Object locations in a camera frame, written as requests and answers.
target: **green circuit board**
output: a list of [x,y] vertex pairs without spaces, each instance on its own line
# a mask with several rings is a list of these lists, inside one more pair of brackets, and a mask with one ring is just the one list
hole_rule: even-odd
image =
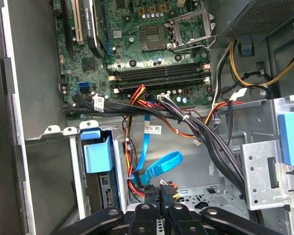
[[[132,94],[132,90],[115,92],[116,83],[111,78],[115,77],[116,73],[144,71],[150,74],[149,70],[154,72],[156,68],[171,70],[171,68],[175,69],[174,66],[209,62],[209,53],[203,47],[198,47],[192,53],[179,54],[166,48],[167,43],[170,42],[170,32],[165,28],[167,20],[200,9],[200,0],[198,0],[198,6],[193,8],[179,7],[178,0],[95,0],[94,4],[97,9],[99,7],[97,20],[101,29],[98,28],[98,30],[102,48],[105,50],[105,58],[96,58],[88,46],[85,12],[81,0],[79,11],[84,42],[79,44],[75,41],[76,21],[73,2],[72,0],[53,1],[61,87],[65,105],[72,105],[74,94],[81,94],[85,99],[91,100],[91,95],[94,93],[105,96],[109,100],[128,103],[128,94]],[[145,20],[143,15],[146,17],[150,15],[152,19]],[[180,28],[181,35],[186,40],[204,34],[201,18],[182,22]],[[147,44],[142,42],[142,35],[146,37]],[[130,65],[132,60],[136,62],[134,67]],[[79,84],[84,82],[90,84],[87,92],[81,92],[79,87]],[[147,81],[142,78],[137,82]],[[211,102],[210,94],[207,92],[210,85],[203,81],[195,84],[181,82],[179,85],[172,83],[147,88],[154,95],[170,93],[170,98],[182,107],[190,108]]]

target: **white wire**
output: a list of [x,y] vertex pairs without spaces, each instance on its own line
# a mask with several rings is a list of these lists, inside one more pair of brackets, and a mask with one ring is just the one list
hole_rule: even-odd
[[222,61],[225,59],[226,57],[226,54],[230,51],[230,46],[231,46],[231,43],[229,43],[228,47],[226,48],[226,51],[224,53],[224,55],[221,57],[218,65],[217,65],[217,69],[216,69],[216,77],[215,77],[215,80],[216,80],[216,88],[215,88],[215,96],[214,96],[214,99],[212,101],[212,109],[214,108],[215,104],[216,104],[216,99],[217,99],[217,94],[218,94],[218,75],[219,75],[219,72],[220,72],[220,66],[221,66],[221,63]]

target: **motherboard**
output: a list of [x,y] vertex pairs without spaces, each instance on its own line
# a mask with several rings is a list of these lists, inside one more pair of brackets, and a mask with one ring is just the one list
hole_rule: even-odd
[[211,102],[201,0],[53,0],[53,8],[65,105],[74,94],[128,103],[141,84],[180,107]]

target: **white label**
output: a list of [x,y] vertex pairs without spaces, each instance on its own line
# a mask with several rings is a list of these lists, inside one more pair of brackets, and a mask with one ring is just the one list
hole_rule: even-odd
[[113,38],[121,38],[122,31],[113,31]]
[[161,135],[161,126],[145,126],[145,134]]
[[100,97],[100,96],[93,96],[93,100],[94,100],[94,109],[96,111],[99,112],[103,112],[103,108],[104,108],[104,97]]
[[200,146],[202,143],[202,140],[198,138],[198,139],[195,139],[193,143],[197,146]]

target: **power supply vent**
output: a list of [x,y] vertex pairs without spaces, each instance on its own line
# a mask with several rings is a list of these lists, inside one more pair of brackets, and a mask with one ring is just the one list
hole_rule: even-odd
[[294,0],[255,0],[225,32],[226,37],[270,33],[294,16]]

